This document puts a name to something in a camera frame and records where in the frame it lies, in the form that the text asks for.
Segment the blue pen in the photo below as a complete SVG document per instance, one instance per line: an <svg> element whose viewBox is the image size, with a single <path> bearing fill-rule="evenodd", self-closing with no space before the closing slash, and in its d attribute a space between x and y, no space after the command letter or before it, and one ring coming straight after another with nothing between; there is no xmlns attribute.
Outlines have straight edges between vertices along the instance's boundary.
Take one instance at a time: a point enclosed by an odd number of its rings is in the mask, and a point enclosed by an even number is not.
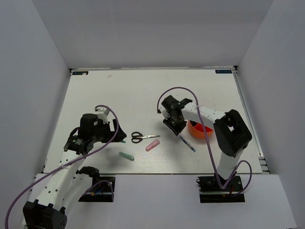
<svg viewBox="0 0 305 229"><path fill-rule="evenodd" d="M179 135L181 141L183 141L193 152L196 152L195 148L193 148L181 135Z"/></svg>

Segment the orange round organizer container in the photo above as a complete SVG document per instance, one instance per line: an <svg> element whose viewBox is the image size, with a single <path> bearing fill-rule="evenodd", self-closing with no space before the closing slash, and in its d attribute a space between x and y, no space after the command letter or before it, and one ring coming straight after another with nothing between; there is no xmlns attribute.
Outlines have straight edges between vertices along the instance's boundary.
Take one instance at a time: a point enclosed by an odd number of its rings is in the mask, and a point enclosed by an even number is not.
<svg viewBox="0 0 305 229"><path fill-rule="evenodd" d="M189 134L197 139L205 139L205 133L203 131L203 126L200 123L194 121L188 121L187 130Z"/></svg>

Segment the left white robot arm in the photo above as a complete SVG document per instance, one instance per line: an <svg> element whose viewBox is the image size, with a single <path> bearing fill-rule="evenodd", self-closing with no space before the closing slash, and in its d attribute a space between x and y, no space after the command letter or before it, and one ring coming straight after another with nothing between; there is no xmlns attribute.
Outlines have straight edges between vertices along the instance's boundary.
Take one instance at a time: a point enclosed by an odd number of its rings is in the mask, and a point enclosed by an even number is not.
<svg viewBox="0 0 305 229"><path fill-rule="evenodd" d="M63 147L58 167L48 173L49 181L33 202L23 207L26 226L29 229L63 229L67 224L68 211L90 190L100 187L97 168L83 166L93 151L94 144L117 143L127 137L118 120L113 119L115 130L105 114L84 114L79 127L72 130Z"/></svg>

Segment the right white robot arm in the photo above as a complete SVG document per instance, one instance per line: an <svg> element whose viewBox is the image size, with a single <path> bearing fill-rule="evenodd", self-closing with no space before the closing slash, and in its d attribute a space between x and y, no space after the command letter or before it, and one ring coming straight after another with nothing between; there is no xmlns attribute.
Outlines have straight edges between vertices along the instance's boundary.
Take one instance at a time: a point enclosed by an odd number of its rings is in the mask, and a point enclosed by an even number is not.
<svg viewBox="0 0 305 229"><path fill-rule="evenodd" d="M234 109L220 112L199 106L187 98L178 101L170 95L162 101L157 113L163 115L163 123L175 135L184 130L188 121L201 123L214 131L222 152L218 166L212 162L218 175L215 184L220 190L227 190L233 183L239 158L252 140L252 134L239 112Z"/></svg>

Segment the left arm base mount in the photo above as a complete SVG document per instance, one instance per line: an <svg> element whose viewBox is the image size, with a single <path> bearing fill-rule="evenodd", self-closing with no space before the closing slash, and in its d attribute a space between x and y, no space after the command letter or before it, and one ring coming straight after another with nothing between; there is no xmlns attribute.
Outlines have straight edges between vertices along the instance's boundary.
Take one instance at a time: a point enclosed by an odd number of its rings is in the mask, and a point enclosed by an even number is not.
<svg viewBox="0 0 305 229"><path fill-rule="evenodd" d="M116 177L99 177L94 179L92 187L82 195L79 202L112 203L114 201Z"/></svg>

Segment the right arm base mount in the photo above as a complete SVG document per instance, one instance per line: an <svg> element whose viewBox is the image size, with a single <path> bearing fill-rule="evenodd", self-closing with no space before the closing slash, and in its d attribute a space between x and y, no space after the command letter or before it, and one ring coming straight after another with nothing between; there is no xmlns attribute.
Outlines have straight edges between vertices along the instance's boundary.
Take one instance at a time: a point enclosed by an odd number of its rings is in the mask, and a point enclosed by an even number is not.
<svg viewBox="0 0 305 229"><path fill-rule="evenodd" d="M235 176L225 189L218 186L214 176L198 177L200 203L244 203L243 185L240 176Z"/></svg>

